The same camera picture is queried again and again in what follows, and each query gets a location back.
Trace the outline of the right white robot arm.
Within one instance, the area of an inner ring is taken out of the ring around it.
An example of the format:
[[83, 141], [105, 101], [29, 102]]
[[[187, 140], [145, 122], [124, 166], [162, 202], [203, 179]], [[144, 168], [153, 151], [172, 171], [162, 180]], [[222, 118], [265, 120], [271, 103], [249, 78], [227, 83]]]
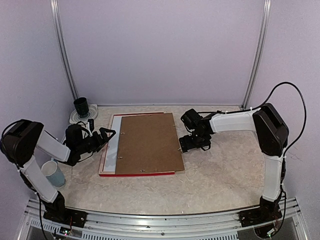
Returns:
[[248, 227], [282, 218], [279, 202], [284, 193], [282, 183], [289, 128], [272, 104], [265, 103], [250, 110], [209, 112], [207, 116], [201, 116], [192, 108], [180, 119], [189, 133], [179, 138], [184, 153], [192, 149], [209, 150], [212, 135], [217, 133], [256, 133], [265, 161], [264, 188], [258, 208], [241, 211], [239, 220], [242, 227]]

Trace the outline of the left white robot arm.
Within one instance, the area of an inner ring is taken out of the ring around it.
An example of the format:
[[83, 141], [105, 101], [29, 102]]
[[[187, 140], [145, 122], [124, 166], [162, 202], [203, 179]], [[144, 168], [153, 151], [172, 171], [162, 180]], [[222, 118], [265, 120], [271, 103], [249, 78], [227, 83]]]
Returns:
[[94, 120], [87, 124], [70, 124], [65, 130], [64, 142], [60, 142], [43, 123], [28, 119], [17, 120], [8, 125], [0, 137], [0, 151], [17, 168], [24, 183], [39, 200], [39, 210], [45, 220], [70, 228], [83, 228], [88, 213], [66, 207], [63, 194], [50, 182], [37, 161], [37, 152], [52, 158], [52, 163], [74, 167], [84, 154], [98, 153], [116, 135], [105, 127], [95, 130]]

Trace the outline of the cat photo print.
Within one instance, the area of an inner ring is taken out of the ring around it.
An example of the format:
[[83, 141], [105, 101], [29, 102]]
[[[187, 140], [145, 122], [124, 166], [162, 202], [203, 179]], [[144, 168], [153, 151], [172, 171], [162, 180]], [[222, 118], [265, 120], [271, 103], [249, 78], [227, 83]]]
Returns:
[[117, 158], [118, 145], [119, 145], [119, 138], [121, 134], [121, 123], [122, 123], [122, 116], [114, 115], [112, 118], [111, 129], [115, 130], [116, 134], [108, 142], [103, 172], [106, 172], [106, 173], [116, 172], [116, 163], [118, 159]]

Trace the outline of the brown backing board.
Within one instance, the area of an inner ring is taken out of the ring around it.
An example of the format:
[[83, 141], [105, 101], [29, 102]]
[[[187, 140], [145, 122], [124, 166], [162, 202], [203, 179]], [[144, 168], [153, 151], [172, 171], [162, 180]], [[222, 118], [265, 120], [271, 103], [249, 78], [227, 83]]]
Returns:
[[117, 175], [164, 174], [184, 170], [171, 112], [121, 118], [115, 167]]

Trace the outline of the red wooden picture frame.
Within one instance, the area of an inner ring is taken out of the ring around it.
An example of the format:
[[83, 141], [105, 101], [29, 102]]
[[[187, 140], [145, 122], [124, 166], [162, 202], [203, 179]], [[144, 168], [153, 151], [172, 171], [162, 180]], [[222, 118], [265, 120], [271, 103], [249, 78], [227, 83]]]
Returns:
[[174, 171], [167, 172], [150, 172], [150, 173], [126, 173], [126, 174], [117, 174], [116, 165], [117, 165], [117, 154], [118, 154], [118, 145], [120, 138], [120, 129], [123, 117], [131, 116], [150, 116], [150, 115], [160, 115], [164, 114], [163, 111], [154, 111], [154, 112], [137, 112], [137, 113], [116, 113], [113, 114], [109, 127], [112, 130], [116, 131], [116, 135], [108, 142], [105, 147], [104, 153], [101, 157], [100, 166], [99, 166], [99, 176], [100, 177], [151, 177], [151, 176], [170, 176], [174, 175]]

